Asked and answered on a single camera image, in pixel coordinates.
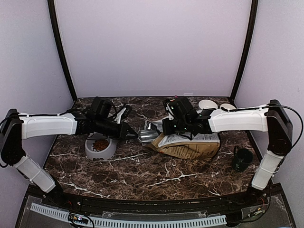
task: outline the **black frame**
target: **black frame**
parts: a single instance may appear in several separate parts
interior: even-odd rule
[[[295,228],[295,220],[291,213],[289,204],[287,202],[285,193],[280,183],[266,187],[263,192],[267,197],[271,194],[281,194],[292,227]],[[104,211],[107,212],[120,212],[120,213],[134,213],[134,214],[159,214],[165,212],[171,213],[185,213],[196,211],[207,211],[208,214],[220,213],[229,215],[239,212],[244,205],[236,205],[229,203],[230,200],[237,201],[244,196],[245,192],[235,193],[226,196],[215,196],[199,199],[185,199],[185,200],[173,200],[173,201],[136,201],[136,200],[116,200],[116,199],[100,199],[95,197],[84,197],[74,194],[65,193],[65,195],[72,201],[74,210],[79,211],[87,215],[96,214],[102,215]],[[56,204],[51,202],[48,198],[44,198],[44,192],[39,187],[29,185],[28,190],[23,199],[20,212],[18,214],[15,227],[18,228],[21,223],[23,210],[26,205],[28,196],[33,196],[42,199],[42,203],[57,207]],[[260,202],[252,204],[250,206],[258,205]]]
[[[59,59],[61,62],[62,70],[65,75],[66,83],[67,83],[68,89],[70,91],[70,94],[72,96],[72,99],[75,102],[78,99],[78,97],[77,97],[77,94],[76,94],[76,91],[75,91],[75,88],[73,85],[72,77],[71,77],[69,69],[68,69],[66,55],[63,50],[63,45],[62,45],[62,41],[61,41],[61,37],[60,37],[59,26],[58,26],[58,21],[57,21],[57,16],[56,16],[55,3],[54,3],[54,0],[47,0],[47,3],[48,3],[49,16],[50,16],[52,28],[53,28],[54,39],[56,42],[57,51],[58,51]]]
[[[244,48],[243,48],[243,53],[241,57],[241,61],[238,66],[237,70],[237,76],[232,88],[232,92],[230,95],[230,98],[232,101],[235,100],[237,93],[238,93],[238,88],[242,80],[242,76],[244,73],[245,65],[247,62],[247,57],[249,54],[250,50],[250,44],[252,40],[252,35],[253,35],[253,30],[255,27],[255,22],[256,22],[256,16],[257,16],[257,5],[258,5],[258,0],[252,0],[251,2],[251,10],[250,10],[250,16],[249,16],[249,22],[248,22],[248,28],[247,28],[247,34],[246,34],[246,39],[244,43]]]

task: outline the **white cup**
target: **white cup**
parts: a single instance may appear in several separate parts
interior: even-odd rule
[[[214,101],[211,101],[211,100],[201,100],[199,102],[199,108],[201,110],[203,110],[203,109],[209,109],[209,108],[215,108],[215,109],[217,109],[218,105],[217,105],[217,103],[215,103]]]
[[[236,109],[235,106],[231,105],[231,104],[221,104],[220,108],[225,108],[227,110],[232,110],[232,109]]]

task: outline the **black cable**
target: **black cable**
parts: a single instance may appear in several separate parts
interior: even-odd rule
[[[8,164],[2,165],[2,164],[0,163],[0,167],[1,167],[1,168],[6,168],[7,166],[8,166]]]
[[[56,204],[50,197],[47,197],[47,199],[50,200],[50,201],[51,201],[52,203],[54,203],[55,205],[57,205],[57,207],[59,207],[59,208],[63,208],[63,209],[72,211],[73,213],[76,213],[76,214],[85,216],[85,217],[86,217],[88,220],[90,220],[90,222],[92,223],[92,228],[95,228],[95,223],[93,222],[93,220],[92,220],[89,216],[87,216],[87,215],[85,215],[84,213],[81,213],[81,212],[79,212],[79,211],[76,211],[76,210],[73,210],[73,209],[70,209],[70,208],[62,207],[62,206]]]
[[[293,109],[291,107],[288,107],[288,106],[285,106],[285,105],[270,105],[270,106],[265,106],[265,107],[262,107],[262,108],[263,109],[264,108],[286,108],[286,109],[289,109],[289,110],[293,111],[299,117],[299,119],[301,121],[301,131],[300,131],[299,137],[297,138],[297,140],[295,141],[295,143],[291,147],[291,149],[294,148],[294,146],[300,141],[300,138],[302,137],[302,134],[303,134],[304,124],[303,124],[303,119],[302,119],[301,115],[295,109]]]
[[[270,204],[271,204],[271,188],[269,187],[269,202],[268,202],[268,207],[266,208],[266,210],[263,212],[263,214],[261,216],[259,216],[258,218],[254,219],[254,220],[250,220],[250,221],[245,221],[246,219],[249,219],[251,217],[248,217],[246,216],[245,218],[239,220],[239,221],[229,221],[227,220],[227,223],[249,223],[249,222],[255,222],[255,221],[258,221],[259,219],[261,219],[265,214],[266,212],[269,210],[270,208]]]
[[[118,111],[116,109],[116,106],[113,103],[111,104],[111,106],[113,107],[115,113],[113,115],[111,115],[110,117],[108,117],[108,119],[115,119],[118,114]]]
[[[181,136],[181,137],[187,138],[187,139],[189,139],[191,141],[193,140],[193,134],[192,133],[190,134],[190,137],[187,136],[187,135],[185,135],[185,134],[181,134],[181,133],[178,133],[178,135]]]
[[[61,115],[67,114],[67,113],[68,113],[68,111],[65,111],[64,113],[59,113],[59,114],[28,114],[28,115],[20,114],[18,116],[29,116],[29,117],[34,117],[34,116],[61,116]]]
[[[2,125],[5,121],[7,121],[7,120],[9,120],[9,119],[14,119],[14,118],[18,118],[18,115],[10,115],[10,116],[4,118],[4,119],[0,122],[0,127],[1,127],[1,125]]]
[[[71,220],[70,222],[72,223],[72,225],[70,224],[70,226],[72,226],[74,228],[86,227],[86,226],[83,226],[83,225],[76,224],[73,220]]]
[[[268,203],[268,207],[266,208],[266,210],[264,211],[264,213],[263,213],[260,217],[254,219],[254,220],[251,220],[251,221],[243,221],[243,220],[241,220],[240,223],[249,223],[249,222],[258,221],[258,220],[259,220],[260,218],[262,218],[262,217],[266,214],[266,212],[269,210],[270,204],[271,204],[271,191],[270,191],[270,188],[269,188],[269,203]]]
[[[95,135],[95,132],[93,132],[93,134],[90,137],[87,137],[86,140],[96,140],[96,139],[92,139],[92,137]]]
[[[286,108],[289,109],[291,111],[293,111],[300,119],[301,121],[301,131],[299,134],[299,137],[297,138],[297,140],[295,141],[295,143],[292,145],[291,149],[295,147],[295,145],[297,145],[297,143],[300,141],[302,134],[303,134],[303,130],[304,130],[304,123],[303,123],[303,119],[301,117],[301,115],[293,108],[285,106],[285,105],[267,105],[264,107],[252,107],[252,108],[240,108],[240,109],[232,109],[232,110],[228,110],[225,108],[221,108],[223,111],[225,112],[238,112],[238,111],[248,111],[248,110],[258,110],[258,109],[265,109],[265,108]]]

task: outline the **white plastic strip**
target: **white plastic strip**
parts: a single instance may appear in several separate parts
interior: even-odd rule
[[[259,190],[266,188],[272,175],[277,172],[276,169],[283,158],[284,156],[276,155],[267,150],[252,179],[252,187]]]
[[[38,163],[34,162],[28,154],[23,156],[17,164],[14,164],[14,167],[46,193],[55,187],[53,178]]]
[[[58,209],[49,208],[40,204],[32,203],[31,211],[57,219],[63,222],[68,222],[68,212]],[[215,216],[211,218],[199,218],[183,221],[126,221],[126,220],[113,220],[105,218],[97,218],[90,216],[96,228],[204,228],[214,227],[226,224],[226,216]]]
[[[22,139],[36,136],[55,134],[75,134],[77,121],[71,113],[57,116],[32,116],[27,113],[20,113],[22,124]]]
[[[221,109],[214,110],[209,119],[212,132],[223,131],[262,131],[267,132],[267,119],[265,113],[268,108],[257,110],[244,110],[237,112],[226,112]]]

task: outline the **purple wall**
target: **purple wall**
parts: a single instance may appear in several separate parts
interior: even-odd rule
[[[250,0],[57,1],[77,95],[229,96],[250,5]]]
[[[47,1],[0,0],[0,120],[11,108],[57,113],[72,105],[48,14]],[[23,142],[43,165],[54,137]],[[1,227],[15,227],[28,182],[12,167],[0,169]]]
[[[304,1],[260,1],[256,27],[244,77],[237,94],[239,107],[261,105],[278,99],[304,117]],[[294,141],[300,122],[287,112],[294,125]],[[261,151],[268,139],[253,132]],[[289,153],[274,181],[281,182],[298,227],[304,224],[304,142]]]

